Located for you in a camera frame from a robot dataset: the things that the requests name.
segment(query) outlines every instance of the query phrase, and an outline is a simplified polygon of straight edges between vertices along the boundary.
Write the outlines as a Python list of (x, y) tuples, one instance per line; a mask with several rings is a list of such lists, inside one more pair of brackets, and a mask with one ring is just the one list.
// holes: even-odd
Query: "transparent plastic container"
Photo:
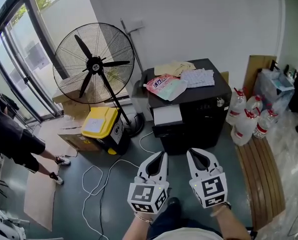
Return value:
[(232, 94), (229, 111), (226, 117), (226, 122), (234, 125), (239, 115), (246, 107), (247, 98), (242, 89), (237, 90), (234, 88), (235, 93)]
[(253, 111), (244, 109), (231, 130), (231, 137), (236, 145), (243, 146), (248, 143), (258, 124), (259, 115), (257, 107)]
[(252, 111), (255, 108), (258, 108), (261, 112), (263, 109), (262, 97), (260, 95), (255, 95), (249, 98), (247, 105), (245, 107), (248, 111)]
[(266, 109), (261, 113), (257, 127), (255, 128), (253, 135), (259, 139), (264, 138), (268, 130), (278, 121), (278, 114), (271, 109)]

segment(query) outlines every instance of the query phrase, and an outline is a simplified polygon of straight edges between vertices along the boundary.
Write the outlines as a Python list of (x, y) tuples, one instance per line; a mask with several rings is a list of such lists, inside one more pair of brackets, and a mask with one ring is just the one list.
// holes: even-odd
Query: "white cord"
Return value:
[[(139, 166), (136, 166), (135, 164), (133, 164), (133, 163), (131, 163), (130, 161), (127, 161), (127, 160), (123, 160), (123, 159), (121, 159), (121, 160), (116, 161), (116, 162), (110, 167), (110, 169), (109, 169), (108, 176), (107, 176), (107, 179), (106, 179), (106, 181), (105, 181), (105, 184), (103, 185), (103, 187), (102, 187), (96, 194), (93, 194), (93, 191), (95, 191), (95, 190), (99, 187), (100, 182), (101, 182), (102, 177), (103, 177), (103, 171), (102, 171), (98, 166), (96, 166), (96, 165), (94, 166), (94, 165), (93, 165), (93, 166), (91, 166), (88, 170), (86, 170), (86, 171), (84, 172), (84, 174), (82, 175), (82, 188), (83, 188), (84, 191), (86, 191), (86, 192), (89, 194), (88, 197), (87, 197), (87, 198), (84, 200), (84, 202), (83, 202), (82, 216), (83, 216), (85, 222), (87, 222), (87, 225), (88, 225), (88, 227), (89, 227), (90, 229), (92, 229), (93, 231), (96, 231), (99, 235), (103, 236), (103, 237), (106, 238), (107, 240), (109, 240), (109, 238), (107, 238), (105, 235), (101, 234), (98, 230), (92, 228), (92, 227), (89, 225), (87, 219), (86, 219), (85, 216), (84, 216), (84, 207), (85, 207), (85, 202), (89, 199), (90, 196), (94, 196), (94, 195), (96, 196), (96, 195), (98, 195), (98, 194), (104, 189), (104, 187), (105, 187), (105, 186), (107, 185), (107, 183), (108, 183), (108, 180), (109, 180), (109, 176), (110, 176), (110, 172), (111, 172), (112, 167), (114, 167), (114, 165), (115, 165), (117, 162), (119, 162), (119, 161), (128, 162), (129, 164), (132, 164), (133, 166), (139, 168)], [(97, 185), (91, 192), (89, 192), (89, 191), (87, 191), (87, 190), (84, 188), (83, 179), (84, 179), (84, 175), (85, 175), (88, 171), (90, 171), (91, 168), (93, 168), (93, 167), (96, 167), (99, 171), (101, 171), (101, 177), (100, 177), (100, 180), (99, 180), (99, 182), (98, 182), (98, 185)]]
[(142, 145), (141, 145), (141, 141), (142, 141), (142, 139), (144, 138), (144, 137), (147, 137), (147, 136), (149, 136), (150, 134), (152, 134), (153, 133), (153, 131), (152, 132), (150, 132), (150, 133), (148, 133), (147, 135), (145, 135), (145, 136), (143, 136), (143, 137), (141, 137), (141, 139), (140, 139), (140, 141), (139, 141), (139, 144), (140, 144), (140, 147), (144, 150), (144, 151), (147, 151), (148, 153), (152, 153), (152, 154), (155, 154), (155, 152), (152, 152), (152, 151), (149, 151), (149, 150), (146, 150)]

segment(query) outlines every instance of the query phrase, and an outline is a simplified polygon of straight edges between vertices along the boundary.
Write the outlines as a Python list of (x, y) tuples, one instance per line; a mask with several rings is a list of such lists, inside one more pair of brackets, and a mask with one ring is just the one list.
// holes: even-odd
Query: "fan base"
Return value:
[(127, 114), (127, 117), (131, 124), (127, 124), (125, 118), (122, 116), (122, 122), (125, 127), (125, 130), (129, 134), (130, 138), (137, 136), (144, 128), (144, 117), (142, 114), (130, 113)]

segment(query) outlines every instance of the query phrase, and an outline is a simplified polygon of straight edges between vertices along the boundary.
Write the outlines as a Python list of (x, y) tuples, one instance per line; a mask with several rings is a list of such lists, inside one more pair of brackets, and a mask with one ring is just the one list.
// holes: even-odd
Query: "blue pants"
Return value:
[(173, 203), (161, 213), (152, 225), (149, 227), (147, 240), (152, 240), (167, 231), (177, 230), (180, 228), (197, 228), (212, 231), (222, 237), (221, 233), (216, 230), (204, 226), (192, 219), (181, 218), (181, 206), (178, 203)]

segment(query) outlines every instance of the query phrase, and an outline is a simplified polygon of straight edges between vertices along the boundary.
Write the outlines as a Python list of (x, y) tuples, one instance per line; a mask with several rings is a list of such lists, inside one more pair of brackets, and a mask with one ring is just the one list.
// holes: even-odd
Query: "white cloth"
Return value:
[(155, 240), (223, 240), (214, 232), (200, 228), (184, 227), (159, 235)]
[(175, 77), (180, 77), (180, 74), (184, 71), (194, 70), (195, 66), (191, 62), (187, 61), (172, 61), (169, 64), (158, 65), (154, 67), (154, 75), (161, 76), (164, 74), (169, 74)]
[(213, 74), (213, 70), (196, 69), (183, 72), (181, 79), (188, 82), (188, 88), (213, 86), (215, 85)]

